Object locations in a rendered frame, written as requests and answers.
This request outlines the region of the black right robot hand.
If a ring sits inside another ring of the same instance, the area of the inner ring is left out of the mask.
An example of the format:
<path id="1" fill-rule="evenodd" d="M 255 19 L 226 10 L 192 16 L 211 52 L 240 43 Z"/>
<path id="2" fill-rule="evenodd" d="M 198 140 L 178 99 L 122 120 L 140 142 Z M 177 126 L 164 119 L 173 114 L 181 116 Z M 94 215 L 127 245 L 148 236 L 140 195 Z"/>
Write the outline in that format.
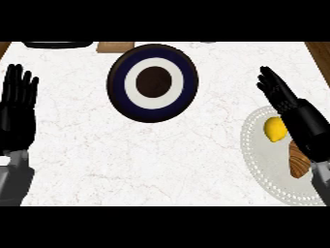
<path id="1" fill-rule="evenodd" d="M 314 162 L 330 160 L 330 123 L 268 67 L 260 68 L 258 89 L 280 114 L 293 142 Z"/>

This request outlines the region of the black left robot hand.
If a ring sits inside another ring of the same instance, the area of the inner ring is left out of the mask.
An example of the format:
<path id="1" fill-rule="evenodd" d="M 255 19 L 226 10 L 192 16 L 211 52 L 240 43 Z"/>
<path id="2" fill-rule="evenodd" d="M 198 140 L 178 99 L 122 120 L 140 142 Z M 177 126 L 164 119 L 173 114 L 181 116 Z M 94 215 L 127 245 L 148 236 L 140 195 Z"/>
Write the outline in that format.
<path id="1" fill-rule="evenodd" d="M 0 100 L 0 156 L 28 150 L 36 135 L 34 105 L 38 77 L 21 64 L 8 67 Z"/>

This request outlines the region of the brown croissant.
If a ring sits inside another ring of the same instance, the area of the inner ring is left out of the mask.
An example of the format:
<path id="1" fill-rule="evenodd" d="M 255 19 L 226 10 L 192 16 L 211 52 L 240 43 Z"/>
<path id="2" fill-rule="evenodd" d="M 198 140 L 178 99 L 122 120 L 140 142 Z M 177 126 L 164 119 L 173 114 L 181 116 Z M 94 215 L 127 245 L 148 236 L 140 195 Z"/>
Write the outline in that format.
<path id="1" fill-rule="evenodd" d="M 289 170 L 290 175 L 295 178 L 301 178 L 310 169 L 310 159 L 304 152 L 301 151 L 296 143 L 290 141 L 289 143 Z"/>

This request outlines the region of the white round placemat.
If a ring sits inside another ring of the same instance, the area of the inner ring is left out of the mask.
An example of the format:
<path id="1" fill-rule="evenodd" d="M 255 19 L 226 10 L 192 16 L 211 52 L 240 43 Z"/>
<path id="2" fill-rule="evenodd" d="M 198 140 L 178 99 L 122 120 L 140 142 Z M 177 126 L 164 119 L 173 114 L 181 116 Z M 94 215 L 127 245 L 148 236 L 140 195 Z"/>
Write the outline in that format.
<path id="1" fill-rule="evenodd" d="M 279 114 L 271 106 L 258 108 L 248 116 L 240 132 L 240 149 L 246 167 L 262 190 L 289 205 L 323 206 L 324 203 L 311 186 L 311 171 L 301 178 L 290 174 L 290 135 L 271 142 L 262 126 Z"/>

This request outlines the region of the dark blue ringed plate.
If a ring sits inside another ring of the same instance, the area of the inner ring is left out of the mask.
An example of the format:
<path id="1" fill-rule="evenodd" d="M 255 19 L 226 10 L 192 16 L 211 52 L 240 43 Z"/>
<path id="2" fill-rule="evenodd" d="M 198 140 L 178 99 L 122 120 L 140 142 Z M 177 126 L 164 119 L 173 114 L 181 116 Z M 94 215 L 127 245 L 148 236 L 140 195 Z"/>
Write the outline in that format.
<path id="1" fill-rule="evenodd" d="M 150 44 L 131 49 L 108 75 L 108 94 L 118 112 L 130 119 L 156 123 L 190 106 L 199 86 L 195 64 L 173 46 Z"/>

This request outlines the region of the yellow lemon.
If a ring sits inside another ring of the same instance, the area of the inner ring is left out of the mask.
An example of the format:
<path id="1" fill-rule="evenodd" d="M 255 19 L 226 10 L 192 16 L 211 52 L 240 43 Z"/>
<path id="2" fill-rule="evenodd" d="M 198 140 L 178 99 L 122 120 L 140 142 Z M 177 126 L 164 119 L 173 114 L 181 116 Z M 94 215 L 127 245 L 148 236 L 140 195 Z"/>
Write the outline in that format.
<path id="1" fill-rule="evenodd" d="M 271 142 L 285 139 L 288 129 L 280 117 L 270 117 L 262 125 L 264 134 Z"/>

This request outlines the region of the black flat appliance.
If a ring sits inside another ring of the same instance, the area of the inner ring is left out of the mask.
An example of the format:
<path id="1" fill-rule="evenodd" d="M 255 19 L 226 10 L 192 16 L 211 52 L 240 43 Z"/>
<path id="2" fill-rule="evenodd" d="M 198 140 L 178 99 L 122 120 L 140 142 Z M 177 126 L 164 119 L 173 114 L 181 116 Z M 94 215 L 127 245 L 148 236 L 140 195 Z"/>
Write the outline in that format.
<path id="1" fill-rule="evenodd" d="M 24 45 L 31 48 L 78 48 L 89 47 L 93 42 L 24 42 Z"/>

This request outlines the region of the brown wooden board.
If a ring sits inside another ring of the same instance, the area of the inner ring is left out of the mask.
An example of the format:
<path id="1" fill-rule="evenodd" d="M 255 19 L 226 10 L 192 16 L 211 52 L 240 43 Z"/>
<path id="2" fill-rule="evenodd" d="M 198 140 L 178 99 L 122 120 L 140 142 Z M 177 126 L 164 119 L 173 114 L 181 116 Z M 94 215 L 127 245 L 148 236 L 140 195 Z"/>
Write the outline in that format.
<path id="1" fill-rule="evenodd" d="M 133 42 L 100 42 L 96 51 L 99 53 L 124 53 L 134 48 Z"/>

